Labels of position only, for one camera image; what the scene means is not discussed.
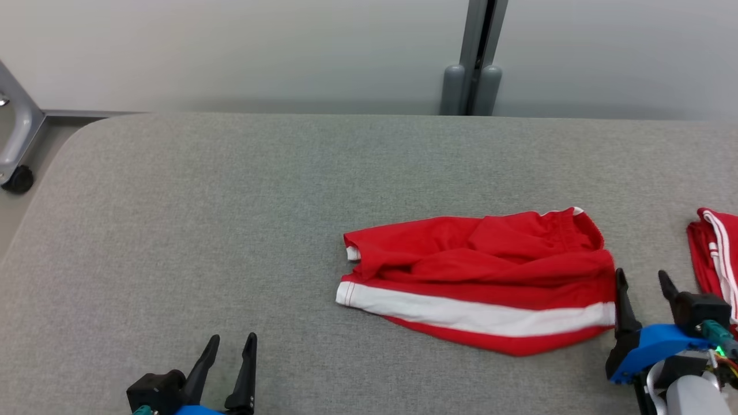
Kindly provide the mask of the grey rounded post foot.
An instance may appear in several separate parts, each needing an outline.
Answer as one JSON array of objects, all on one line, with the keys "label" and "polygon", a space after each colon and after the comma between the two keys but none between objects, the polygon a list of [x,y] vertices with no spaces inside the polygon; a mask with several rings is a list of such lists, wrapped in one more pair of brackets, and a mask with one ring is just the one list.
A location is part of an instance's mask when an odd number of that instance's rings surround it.
[{"label": "grey rounded post foot", "polygon": [[440,115],[458,116],[463,111],[465,68],[461,64],[445,68],[441,89]]},{"label": "grey rounded post foot", "polygon": [[491,116],[502,79],[502,69],[488,65],[479,73],[472,115]]}]

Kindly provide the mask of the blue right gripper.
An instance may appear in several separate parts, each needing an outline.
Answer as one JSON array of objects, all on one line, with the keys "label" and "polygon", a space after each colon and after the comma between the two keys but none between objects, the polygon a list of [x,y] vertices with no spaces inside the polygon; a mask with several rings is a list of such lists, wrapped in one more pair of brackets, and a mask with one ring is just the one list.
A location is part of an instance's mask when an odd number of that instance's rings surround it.
[{"label": "blue right gripper", "polygon": [[[682,302],[680,291],[666,270],[658,271],[662,296],[669,305]],[[705,351],[713,347],[704,337],[684,333],[675,324],[653,324],[642,328],[629,298],[625,271],[616,270],[616,345],[605,363],[606,378],[614,384],[628,384],[642,371],[683,351]]]}]

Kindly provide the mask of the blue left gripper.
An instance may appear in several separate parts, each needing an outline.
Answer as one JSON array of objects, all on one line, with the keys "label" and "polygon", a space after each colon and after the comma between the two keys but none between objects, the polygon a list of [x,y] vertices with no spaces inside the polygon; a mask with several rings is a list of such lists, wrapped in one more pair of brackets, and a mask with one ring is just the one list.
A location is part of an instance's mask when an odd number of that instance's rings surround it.
[{"label": "blue left gripper", "polygon": [[[183,386],[185,404],[200,404],[206,377],[218,354],[220,336],[211,336],[201,356],[190,371]],[[255,383],[257,374],[256,333],[250,333],[242,351],[242,365],[238,371],[232,394],[225,399],[226,413],[255,413]],[[226,415],[202,405],[185,405],[174,415]]]}]

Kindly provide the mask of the grey metal partition post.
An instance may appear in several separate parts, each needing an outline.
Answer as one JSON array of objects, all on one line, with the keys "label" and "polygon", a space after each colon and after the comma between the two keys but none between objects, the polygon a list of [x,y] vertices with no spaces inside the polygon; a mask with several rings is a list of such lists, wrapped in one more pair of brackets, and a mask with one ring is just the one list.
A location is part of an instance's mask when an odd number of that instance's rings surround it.
[{"label": "grey metal partition post", "polygon": [[460,57],[465,68],[461,115],[472,115],[479,73],[485,66],[495,65],[508,3],[509,0],[469,0]]}]

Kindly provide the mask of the red white numbered jersey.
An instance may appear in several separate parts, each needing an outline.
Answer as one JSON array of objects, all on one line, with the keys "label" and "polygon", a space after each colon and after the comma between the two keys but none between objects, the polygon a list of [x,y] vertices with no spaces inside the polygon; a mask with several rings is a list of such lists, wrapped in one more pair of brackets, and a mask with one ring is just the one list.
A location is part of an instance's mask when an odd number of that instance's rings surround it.
[{"label": "red white numbered jersey", "polygon": [[738,214],[706,207],[687,228],[691,262],[699,289],[731,307],[731,333],[738,337]]}]

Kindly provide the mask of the red white-striped shorts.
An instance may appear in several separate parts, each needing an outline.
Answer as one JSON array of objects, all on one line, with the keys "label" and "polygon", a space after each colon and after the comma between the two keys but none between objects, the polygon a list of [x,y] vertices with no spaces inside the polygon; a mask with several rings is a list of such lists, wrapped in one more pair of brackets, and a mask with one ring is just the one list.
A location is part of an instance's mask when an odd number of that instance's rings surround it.
[{"label": "red white-striped shorts", "polygon": [[335,301],[444,341],[532,356],[616,323],[616,268],[579,207],[438,216],[344,236]]}]

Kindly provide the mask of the black caster wheel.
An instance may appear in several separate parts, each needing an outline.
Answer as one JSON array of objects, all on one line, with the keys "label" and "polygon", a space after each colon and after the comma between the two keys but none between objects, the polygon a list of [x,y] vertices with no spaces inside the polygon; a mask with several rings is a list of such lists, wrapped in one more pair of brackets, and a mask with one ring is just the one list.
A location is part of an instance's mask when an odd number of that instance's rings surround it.
[{"label": "black caster wheel", "polygon": [[22,195],[26,194],[34,183],[35,177],[31,168],[27,165],[19,165],[1,188],[10,194]]}]

